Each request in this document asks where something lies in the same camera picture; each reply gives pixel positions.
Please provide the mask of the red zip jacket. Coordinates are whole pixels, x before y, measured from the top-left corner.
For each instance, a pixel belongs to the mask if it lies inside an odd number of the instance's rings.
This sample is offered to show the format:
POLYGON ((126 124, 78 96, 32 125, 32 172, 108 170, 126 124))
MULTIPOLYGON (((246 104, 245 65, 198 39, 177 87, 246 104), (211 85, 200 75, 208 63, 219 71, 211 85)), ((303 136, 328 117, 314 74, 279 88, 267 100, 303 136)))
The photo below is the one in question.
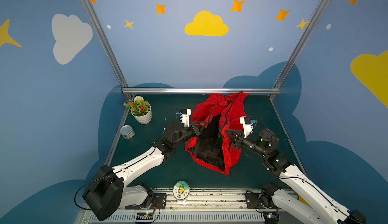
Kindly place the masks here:
POLYGON ((240 118, 246 116, 244 92, 223 95, 210 94, 208 99, 195 106, 191 121, 205 122, 205 128, 198 137, 191 138, 185 150, 199 165, 228 175, 232 166, 239 162, 241 151, 233 147, 226 130, 242 131, 240 118))

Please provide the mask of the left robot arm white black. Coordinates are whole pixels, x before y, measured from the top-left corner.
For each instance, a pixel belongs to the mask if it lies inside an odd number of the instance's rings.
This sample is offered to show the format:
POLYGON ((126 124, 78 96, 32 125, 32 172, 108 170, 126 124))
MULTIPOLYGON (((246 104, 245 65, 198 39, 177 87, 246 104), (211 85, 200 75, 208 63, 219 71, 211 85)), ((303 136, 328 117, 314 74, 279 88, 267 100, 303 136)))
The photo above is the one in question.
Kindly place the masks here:
POLYGON ((121 165, 100 167, 92 180, 85 184, 82 198, 99 221, 108 219, 119 207, 140 205, 151 194, 144 185, 133 187, 133 191, 124 189, 148 170, 170 159, 176 152, 176 146, 198 137, 205 128, 205 122, 185 125, 173 122, 165 131, 165 136, 158 139, 142 155, 121 165))

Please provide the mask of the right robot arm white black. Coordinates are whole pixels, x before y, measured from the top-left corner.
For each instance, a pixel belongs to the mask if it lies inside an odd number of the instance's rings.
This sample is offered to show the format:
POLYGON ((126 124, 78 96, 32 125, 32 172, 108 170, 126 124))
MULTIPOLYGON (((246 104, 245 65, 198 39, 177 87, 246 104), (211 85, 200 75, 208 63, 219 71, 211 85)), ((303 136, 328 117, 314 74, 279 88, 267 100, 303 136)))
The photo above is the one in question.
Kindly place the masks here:
POLYGON ((260 132, 257 141, 243 131, 226 130, 234 148, 245 147, 262 157, 267 171, 288 185, 303 202, 290 196, 281 187, 270 184, 262 189, 264 205, 280 208, 304 224, 365 224, 366 217, 358 210, 350 211, 335 201, 279 152, 279 139, 268 129, 260 132))

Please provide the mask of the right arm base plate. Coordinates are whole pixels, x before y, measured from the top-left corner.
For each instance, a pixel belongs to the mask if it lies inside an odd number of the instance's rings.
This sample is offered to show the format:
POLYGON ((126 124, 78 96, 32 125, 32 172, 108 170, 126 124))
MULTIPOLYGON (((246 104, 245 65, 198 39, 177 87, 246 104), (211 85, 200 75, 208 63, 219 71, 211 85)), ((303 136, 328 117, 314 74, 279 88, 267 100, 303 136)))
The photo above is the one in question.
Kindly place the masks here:
POLYGON ((267 193, 246 191, 246 205, 248 209, 277 209, 272 197, 267 193))

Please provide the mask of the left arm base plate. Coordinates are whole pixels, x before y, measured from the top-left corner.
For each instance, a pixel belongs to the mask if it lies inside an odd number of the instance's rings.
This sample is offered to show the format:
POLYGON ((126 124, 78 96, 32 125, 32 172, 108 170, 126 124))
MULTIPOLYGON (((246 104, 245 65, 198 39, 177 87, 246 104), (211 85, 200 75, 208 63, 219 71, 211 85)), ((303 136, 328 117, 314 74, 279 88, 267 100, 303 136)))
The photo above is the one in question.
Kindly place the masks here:
POLYGON ((156 193, 153 194, 152 199, 147 197, 146 200, 141 205, 129 205, 124 209, 165 209, 167 204, 167 194, 165 193, 156 193))

